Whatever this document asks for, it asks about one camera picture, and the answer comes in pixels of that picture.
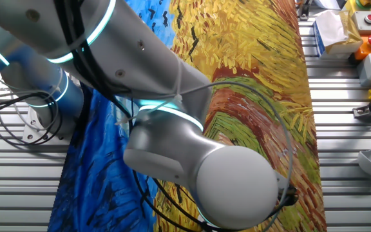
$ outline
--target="painting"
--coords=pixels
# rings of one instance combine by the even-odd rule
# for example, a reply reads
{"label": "painting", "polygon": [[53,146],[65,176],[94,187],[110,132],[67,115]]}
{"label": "painting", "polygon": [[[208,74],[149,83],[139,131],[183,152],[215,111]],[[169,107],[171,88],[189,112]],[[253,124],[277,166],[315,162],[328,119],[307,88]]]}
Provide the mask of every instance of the painting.
{"label": "painting", "polygon": [[[293,0],[126,0],[161,41],[210,81],[236,81],[260,91],[291,134],[291,183],[299,200],[280,213],[270,232],[327,231],[319,176],[316,129]],[[49,231],[182,231],[160,218],[140,196],[122,153],[128,136],[116,107],[88,88],[86,113],[75,132],[55,199]],[[204,135],[263,155],[287,175],[289,156],[282,125],[258,96],[239,86],[213,88]],[[141,175],[147,198],[171,220],[201,228]],[[161,182],[197,217],[187,190]],[[262,231],[264,223],[246,231]]]}

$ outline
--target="blue brush strokes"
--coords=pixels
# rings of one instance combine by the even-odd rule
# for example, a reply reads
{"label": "blue brush strokes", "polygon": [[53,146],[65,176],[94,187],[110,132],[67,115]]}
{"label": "blue brush strokes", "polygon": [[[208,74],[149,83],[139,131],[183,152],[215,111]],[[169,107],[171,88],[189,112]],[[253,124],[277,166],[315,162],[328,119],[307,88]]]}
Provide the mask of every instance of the blue brush strokes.
{"label": "blue brush strokes", "polygon": [[[127,3],[172,46],[174,16],[168,13],[169,0]],[[155,11],[152,19],[149,9]],[[64,163],[48,231],[153,231],[156,218],[141,199],[132,170],[122,160],[128,136],[115,125],[121,116],[99,92],[83,84],[82,88],[84,108]],[[144,175],[138,177],[153,202],[155,183]]]}
{"label": "blue brush strokes", "polygon": [[170,0],[126,0],[126,2],[167,47],[173,46],[175,32],[171,22],[174,20],[174,15],[169,13]]}

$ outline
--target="wheat field painting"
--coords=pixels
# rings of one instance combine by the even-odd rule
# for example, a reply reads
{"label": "wheat field painting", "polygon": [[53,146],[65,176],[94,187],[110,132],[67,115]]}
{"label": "wheat field painting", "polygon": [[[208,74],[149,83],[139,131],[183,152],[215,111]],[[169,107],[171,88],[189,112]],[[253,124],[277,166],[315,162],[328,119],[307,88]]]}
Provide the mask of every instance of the wheat field painting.
{"label": "wheat field painting", "polygon": [[[293,0],[172,0],[176,37],[172,51],[212,82],[236,81],[260,90],[273,102],[292,135],[295,151],[291,183],[300,194],[269,231],[326,231],[323,192],[307,77]],[[287,175],[289,156],[283,130],[271,109],[239,86],[215,87],[205,136],[251,148]],[[193,201],[164,183],[183,208],[198,216]],[[198,230],[157,193],[155,206],[170,219]],[[246,231],[261,231],[269,221]],[[181,231],[158,218],[155,231]]]}

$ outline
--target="aluminum profile table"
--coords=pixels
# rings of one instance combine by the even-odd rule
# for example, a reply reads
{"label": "aluminum profile table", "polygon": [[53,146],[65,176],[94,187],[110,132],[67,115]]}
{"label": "aluminum profile table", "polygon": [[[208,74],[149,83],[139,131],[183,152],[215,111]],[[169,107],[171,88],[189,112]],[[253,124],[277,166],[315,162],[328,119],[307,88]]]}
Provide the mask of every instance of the aluminum profile table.
{"label": "aluminum profile table", "polygon": [[[368,102],[356,68],[346,61],[317,58],[310,8],[299,22],[315,113],[321,182],[329,232],[371,232],[371,179],[354,162],[359,150],[371,148],[371,124],[355,120],[352,108]],[[20,104],[26,116],[28,107]],[[13,107],[3,121],[18,136],[24,123]],[[0,231],[46,231],[67,146],[19,150],[0,139]]]}

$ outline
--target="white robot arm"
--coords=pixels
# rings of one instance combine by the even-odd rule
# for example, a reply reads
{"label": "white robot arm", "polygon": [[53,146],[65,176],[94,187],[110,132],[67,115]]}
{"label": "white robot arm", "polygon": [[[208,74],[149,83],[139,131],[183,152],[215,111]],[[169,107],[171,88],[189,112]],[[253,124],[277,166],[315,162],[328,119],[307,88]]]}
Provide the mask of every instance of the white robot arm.
{"label": "white robot arm", "polygon": [[111,101],[140,111],[124,161],[143,174],[185,186],[212,224],[245,229],[263,222],[287,185],[258,153],[202,136],[211,89],[124,0],[0,0],[0,26]]}

